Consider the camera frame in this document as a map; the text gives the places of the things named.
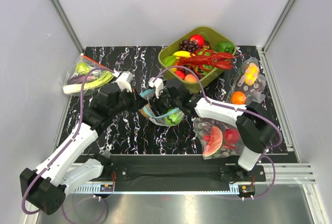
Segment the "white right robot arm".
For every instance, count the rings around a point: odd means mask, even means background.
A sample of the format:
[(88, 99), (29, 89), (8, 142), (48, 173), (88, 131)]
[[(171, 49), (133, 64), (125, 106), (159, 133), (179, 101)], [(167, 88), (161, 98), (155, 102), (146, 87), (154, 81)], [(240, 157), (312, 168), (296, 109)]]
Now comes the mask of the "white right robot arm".
[(148, 101), (142, 112), (156, 125), (178, 125), (184, 117), (195, 117), (194, 131), (202, 144), (203, 158), (238, 155), (236, 176), (248, 180), (279, 129), (256, 102), (234, 105), (191, 94), (183, 86), (149, 89), (140, 95)]

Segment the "green fake melon ball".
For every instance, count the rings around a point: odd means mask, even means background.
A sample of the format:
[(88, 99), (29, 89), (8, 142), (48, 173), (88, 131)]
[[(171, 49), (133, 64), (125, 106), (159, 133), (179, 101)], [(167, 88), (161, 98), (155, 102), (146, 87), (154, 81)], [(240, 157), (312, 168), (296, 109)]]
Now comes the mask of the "green fake melon ball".
[(164, 117), (165, 123), (169, 126), (175, 126), (181, 123), (184, 114), (180, 110), (168, 110), (168, 114)]

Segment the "yellow-orange fake fruit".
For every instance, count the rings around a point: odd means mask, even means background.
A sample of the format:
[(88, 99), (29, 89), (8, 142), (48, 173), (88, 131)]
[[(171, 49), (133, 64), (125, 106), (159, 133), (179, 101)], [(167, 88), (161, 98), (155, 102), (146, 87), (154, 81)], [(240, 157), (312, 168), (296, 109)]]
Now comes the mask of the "yellow-orange fake fruit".
[(151, 110), (150, 104), (146, 104), (143, 108), (141, 108), (140, 112), (147, 119), (153, 118), (155, 116)]

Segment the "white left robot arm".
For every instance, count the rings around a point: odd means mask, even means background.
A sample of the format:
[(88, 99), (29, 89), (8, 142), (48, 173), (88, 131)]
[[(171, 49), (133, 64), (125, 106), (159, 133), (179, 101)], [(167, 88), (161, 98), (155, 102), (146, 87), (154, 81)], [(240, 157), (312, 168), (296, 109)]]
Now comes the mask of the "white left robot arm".
[[(42, 211), (52, 215), (63, 204), (70, 190), (83, 184), (83, 179), (109, 179), (112, 175), (111, 166), (97, 159), (90, 160), (87, 167), (78, 168), (74, 176), (68, 176), (66, 172), (80, 154), (110, 126), (114, 116), (123, 111), (138, 111), (147, 103), (134, 88), (121, 90), (115, 83), (104, 86), (90, 106), (80, 110), (78, 124), (54, 153), (34, 170), (25, 168), (21, 172), (19, 179), (23, 212), (31, 215)], [(37, 209), (34, 212), (28, 211), (26, 202)]]

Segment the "blue zip top bag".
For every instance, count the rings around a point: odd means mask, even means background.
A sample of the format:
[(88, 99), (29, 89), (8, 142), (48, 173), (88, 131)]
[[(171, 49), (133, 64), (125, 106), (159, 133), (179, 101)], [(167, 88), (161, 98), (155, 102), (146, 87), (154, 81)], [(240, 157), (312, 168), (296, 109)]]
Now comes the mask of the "blue zip top bag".
[(141, 108), (140, 113), (155, 125), (164, 127), (179, 125), (185, 117), (179, 108), (168, 109), (165, 114), (154, 113), (149, 103)]

